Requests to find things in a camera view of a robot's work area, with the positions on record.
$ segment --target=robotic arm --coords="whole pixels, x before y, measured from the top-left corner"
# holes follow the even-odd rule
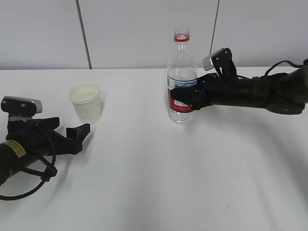
[[[9,113],[9,122],[6,141],[0,143],[0,185],[19,171],[41,178],[41,183],[27,193],[18,196],[0,195],[0,200],[18,200],[33,194],[56,176],[57,155],[76,155],[82,151],[82,143],[90,132],[90,124],[67,128],[67,137],[63,137],[54,131],[60,125],[58,117],[32,118],[43,110],[39,100],[5,96],[1,101],[1,109]],[[52,156],[51,163],[45,159],[48,155]],[[46,166],[45,171],[28,168],[38,160]]]
[[[308,60],[304,65],[285,61],[298,70],[287,74],[246,78],[237,75],[229,48],[220,49],[203,60],[205,70],[216,69],[217,73],[206,74],[197,84],[171,91],[171,98],[189,105],[194,110],[211,105],[264,108],[270,112],[297,115],[308,102]]]

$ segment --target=plastic water bottle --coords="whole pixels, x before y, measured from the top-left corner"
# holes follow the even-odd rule
[[[189,31],[174,32],[174,47],[167,65],[167,83],[169,95],[169,116],[178,123],[185,123],[193,118],[190,106],[171,98],[174,88],[190,87],[197,83],[197,68],[194,59],[188,53]]]

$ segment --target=black cable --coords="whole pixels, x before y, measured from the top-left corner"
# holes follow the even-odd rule
[[[23,199],[27,196],[32,195],[33,193],[35,193],[37,190],[39,190],[45,183],[45,180],[42,180],[37,187],[35,187],[34,189],[30,190],[29,192],[26,192],[24,194],[18,195],[18,196],[1,196],[0,195],[0,200],[3,201],[15,201],[15,200],[20,200]]]
[[[264,75],[264,76],[268,76],[269,73],[270,73],[275,67],[277,67],[279,64],[282,64],[282,63],[288,63],[290,66],[295,67],[295,68],[301,68],[301,67],[304,66],[304,65],[296,65],[296,64],[292,63],[291,61],[284,60],[284,61],[278,62],[278,63],[276,63],[274,66],[272,66],[269,70],[267,70],[267,71],[265,72],[265,75]]]
[[[56,150],[55,150],[55,147],[54,147],[54,144],[53,144],[53,141],[52,139],[50,138],[50,136],[45,132],[44,129],[41,129],[38,124],[35,125],[35,128],[37,128],[47,139],[48,139],[48,142],[51,146],[51,152],[52,152],[52,160],[51,160],[51,164],[54,166],[55,162],[56,162]],[[30,196],[32,195],[33,193],[35,193],[37,190],[39,190],[46,181],[48,181],[50,179],[49,176],[42,176],[41,177],[41,182],[32,190],[30,190],[29,192],[26,192],[24,194],[21,194],[21,195],[18,195],[18,196],[2,196],[0,195],[0,200],[3,200],[3,201],[15,201],[15,200],[20,200],[20,199],[23,199],[27,196]]]

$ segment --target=white wall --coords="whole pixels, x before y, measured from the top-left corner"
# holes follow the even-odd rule
[[[0,69],[89,68],[74,0],[3,0]]]
[[[177,28],[208,55],[217,0],[79,0],[93,68],[165,67]]]
[[[229,47],[237,66],[308,59],[307,0],[220,0],[214,48]]]
[[[79,0],[93,68],[165,67],[175,29],[189,27],[201,66],[218,0]],[[237,66],[308,58],[307,0],[221,0],[214,48]],[[0,69],[88,69],[74,0],[0,7]]]

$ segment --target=water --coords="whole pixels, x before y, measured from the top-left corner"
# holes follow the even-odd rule
[[[193,119],[194,111],[187,112],[187,113],[181,113],[174,111],[169,107],[169,116],[170,118],[177,123],[186,123]]]
[[[193,70],[177,70],[177,75],[167,76],[168,89],[190,87],[197,83],[197,74]],[[169,116],[177,123],[186,123],[192,120],[194,111],[186,104],[173,100],[169,96]]]

